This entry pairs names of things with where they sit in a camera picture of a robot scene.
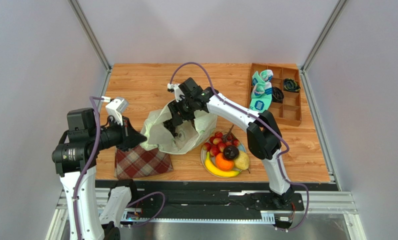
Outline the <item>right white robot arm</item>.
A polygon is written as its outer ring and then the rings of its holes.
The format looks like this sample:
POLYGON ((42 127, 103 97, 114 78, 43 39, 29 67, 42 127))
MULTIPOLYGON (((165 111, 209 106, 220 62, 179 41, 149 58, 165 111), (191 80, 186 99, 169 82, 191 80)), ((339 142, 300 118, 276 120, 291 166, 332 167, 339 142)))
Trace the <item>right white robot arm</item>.
POLYGON ((294 190, 282 162, 284 143, 273 114, 247 109, 209 86, 203 89, 191 77, 181 84, 169 83, 175 99, 168 104, 174 127, 195 118, 195 112, 215 114, 242 129, 249 152, 262 161, 273 193, 273 204, 281 208, 291 203, 294 190))

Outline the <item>white plastic bag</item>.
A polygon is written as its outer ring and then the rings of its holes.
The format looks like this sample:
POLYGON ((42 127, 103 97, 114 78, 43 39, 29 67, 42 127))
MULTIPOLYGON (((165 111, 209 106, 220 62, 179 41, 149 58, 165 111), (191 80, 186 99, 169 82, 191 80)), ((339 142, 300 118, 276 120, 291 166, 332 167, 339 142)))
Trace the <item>white plastic bag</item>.
POLYGON ((186 120, 174 129, 175 135, 164 126, 170 123, 172 115, 168 105, 164 108, 151 111, 144 121, 141 134, 147 140, 140 146, 151 151, 159 151, 171 155, 183 155, 206 142, 217 126, 218 116, 213 113, 197 110, 193 120, 186 120))

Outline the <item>orange fake fruit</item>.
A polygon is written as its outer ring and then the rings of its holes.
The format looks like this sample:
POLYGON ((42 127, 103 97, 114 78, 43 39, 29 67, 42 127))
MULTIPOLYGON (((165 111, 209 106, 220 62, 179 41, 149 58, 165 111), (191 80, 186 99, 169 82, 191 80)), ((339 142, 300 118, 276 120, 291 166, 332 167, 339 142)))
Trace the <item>orange fake fruit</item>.
POLYGON ((220 152, 215 156, 215 165, 222 171, 231 171, 234 168, 235 163, 233 160, 226 159, 224 154, 220 152))

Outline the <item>dark fake plum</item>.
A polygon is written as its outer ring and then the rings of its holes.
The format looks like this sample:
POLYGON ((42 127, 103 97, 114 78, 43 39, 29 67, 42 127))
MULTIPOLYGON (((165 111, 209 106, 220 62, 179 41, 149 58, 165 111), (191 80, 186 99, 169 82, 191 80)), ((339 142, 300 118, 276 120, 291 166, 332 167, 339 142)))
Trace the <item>dark fake plum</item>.
POLYGON ((235 145, 226 146, 222 153, 226 160, 231 161, 235 160, 240 155, 240 151, 235 145))

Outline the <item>red fake strawberry bunch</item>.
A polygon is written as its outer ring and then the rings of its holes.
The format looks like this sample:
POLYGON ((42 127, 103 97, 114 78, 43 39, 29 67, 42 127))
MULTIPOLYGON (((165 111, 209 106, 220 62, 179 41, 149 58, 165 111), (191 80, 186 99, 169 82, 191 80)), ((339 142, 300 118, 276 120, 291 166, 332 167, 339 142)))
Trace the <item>red fake strawberry bunch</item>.
POLYGON ((218 130, 212 133, 211 137, 201 146, 201 153, 216 157, 218 154, 223 153, 228 146, 240 149, 242 144, 233 134, 233 128, 234 125, 226 130, 218 130))

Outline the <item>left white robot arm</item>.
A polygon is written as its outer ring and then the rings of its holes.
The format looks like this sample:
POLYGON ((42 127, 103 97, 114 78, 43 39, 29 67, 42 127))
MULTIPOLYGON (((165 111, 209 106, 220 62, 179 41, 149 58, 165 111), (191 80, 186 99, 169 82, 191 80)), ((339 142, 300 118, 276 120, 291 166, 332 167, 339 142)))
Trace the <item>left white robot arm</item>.
POLYGON ((131 150, 146 141, 127 117, 122 123, 111 120, 107 127, 96 123, 92 108, 67 114, 65 131, 52 153, 67 200, 72 240, 118 240, 126 206, 132 200, 133 182, 115 183, 99 213, 96 194, 96 159, 101 150, 117 147, 131 150))

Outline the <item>yellow fake banana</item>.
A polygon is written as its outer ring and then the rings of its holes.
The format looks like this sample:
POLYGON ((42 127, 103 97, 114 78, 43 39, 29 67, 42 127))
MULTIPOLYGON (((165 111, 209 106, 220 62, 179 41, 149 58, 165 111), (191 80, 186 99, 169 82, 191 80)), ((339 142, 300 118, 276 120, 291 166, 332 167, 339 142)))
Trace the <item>yellow fake banana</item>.
POLYGON ((203 161, 204 167, 213 174, 214 176, 220 177, 220 178, 233 178, 238 176, 241 172, 238 170, 229 170, 229 171, 224 171, 219 169, 217 166, 214 165, 214 163, 211 161, 210 153, 206 153, 206 158, 203 161))

